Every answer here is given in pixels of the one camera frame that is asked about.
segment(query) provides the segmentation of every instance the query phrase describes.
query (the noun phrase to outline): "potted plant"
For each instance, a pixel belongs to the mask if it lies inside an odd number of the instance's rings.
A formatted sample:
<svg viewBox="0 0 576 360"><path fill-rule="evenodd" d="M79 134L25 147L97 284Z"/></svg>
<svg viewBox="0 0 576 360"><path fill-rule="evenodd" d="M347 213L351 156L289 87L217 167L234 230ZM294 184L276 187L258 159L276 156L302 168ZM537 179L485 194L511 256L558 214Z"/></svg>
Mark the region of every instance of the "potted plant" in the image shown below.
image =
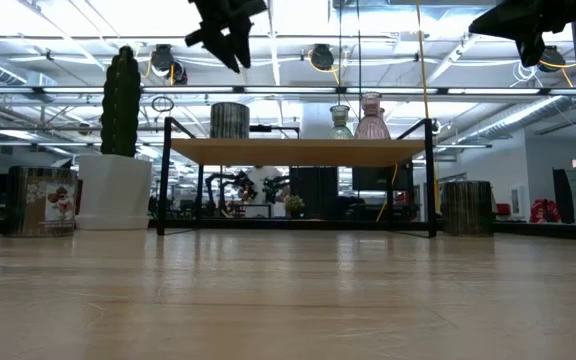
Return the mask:
<svg viewBox="0 0 576 360"><path fill-rule="evenodd" d="M304 210L305 204L304 204L304 200L297 196L286 196L285 201L285 207L286 207L286 213L290 215L291 219L300 219L301 218L301 212Z"/></svg>
<svg viewBox="0 0 576 360"><path fill-rule="evenodd" d="M82 156L78 229L148 227L152 164L135 159L141 75L132 49L124 46L106 71L101 116L101 152Z"/></svg>

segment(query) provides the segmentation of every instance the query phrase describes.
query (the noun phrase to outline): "cactus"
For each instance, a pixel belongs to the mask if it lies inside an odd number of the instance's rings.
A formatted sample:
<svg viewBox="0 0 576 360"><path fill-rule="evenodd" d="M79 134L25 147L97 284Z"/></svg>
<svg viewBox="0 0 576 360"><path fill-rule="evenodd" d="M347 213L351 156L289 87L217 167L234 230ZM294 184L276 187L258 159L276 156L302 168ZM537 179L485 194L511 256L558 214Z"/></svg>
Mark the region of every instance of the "cactus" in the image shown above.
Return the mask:
<svg viewBox="0 0 576 360"><path fill-rule="evenodd" d="M106 71L101 115L101 152L135 156L141 76L132 49L124 46Z"/></svg>

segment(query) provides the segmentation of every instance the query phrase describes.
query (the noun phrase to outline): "red object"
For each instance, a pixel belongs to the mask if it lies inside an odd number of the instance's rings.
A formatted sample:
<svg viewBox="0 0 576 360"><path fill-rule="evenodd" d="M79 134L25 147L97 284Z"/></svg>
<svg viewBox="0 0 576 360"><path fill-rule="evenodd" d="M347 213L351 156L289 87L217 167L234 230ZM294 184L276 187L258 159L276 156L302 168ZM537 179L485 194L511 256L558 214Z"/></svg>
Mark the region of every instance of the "red object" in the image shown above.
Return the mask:
<svg viewBox="0 0 576 360"><path fill-rule="evenodd" d="M559 222L561 216L557 210L557 204L554 201L544 199L535 200L530 209L530 222L533 224L546 222Z"/></svg>
<svg viewBox="0 0 576 360"><path fill-rule="evenodd" d="M510 204L497 204L497 215L510 216Z"/></svg>

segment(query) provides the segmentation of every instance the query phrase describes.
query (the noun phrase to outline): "person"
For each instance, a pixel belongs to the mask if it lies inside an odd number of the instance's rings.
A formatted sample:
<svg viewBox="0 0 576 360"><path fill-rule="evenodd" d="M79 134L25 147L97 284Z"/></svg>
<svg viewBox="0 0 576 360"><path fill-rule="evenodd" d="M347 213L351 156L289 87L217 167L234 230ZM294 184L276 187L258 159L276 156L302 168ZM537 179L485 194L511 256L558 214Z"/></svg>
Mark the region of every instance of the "person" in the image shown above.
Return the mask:
<svg viewBox="0 0 576 360"><path fill-rule="evenodd" d="M248 179L253 182L252 189L257 192L254 199L244 196L244 201L250 205L264 205L266 204L266 194L264 193L264 180L274 179L281 176L281 172L273 166L255 166L248 172ZM268 208L264 206L246 207L246 217L267 217Z"/></svg>

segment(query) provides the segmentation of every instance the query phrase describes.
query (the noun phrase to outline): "pink glass vase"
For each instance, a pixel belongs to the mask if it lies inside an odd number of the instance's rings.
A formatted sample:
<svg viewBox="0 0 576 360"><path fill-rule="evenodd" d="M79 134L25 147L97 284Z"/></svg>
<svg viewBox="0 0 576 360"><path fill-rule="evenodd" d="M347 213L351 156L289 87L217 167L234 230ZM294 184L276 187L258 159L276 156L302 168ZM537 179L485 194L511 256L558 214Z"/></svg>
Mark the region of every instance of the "pink glass vase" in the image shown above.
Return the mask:
<svg viewBox="0 0 576 360"><path fill-rule="evenodd" d="M390 131L384 123L383 112L380 107L380 96L378 93L366 93L361 99L361 106L365 115L357 126L355 139L390 140Z"/></svg>

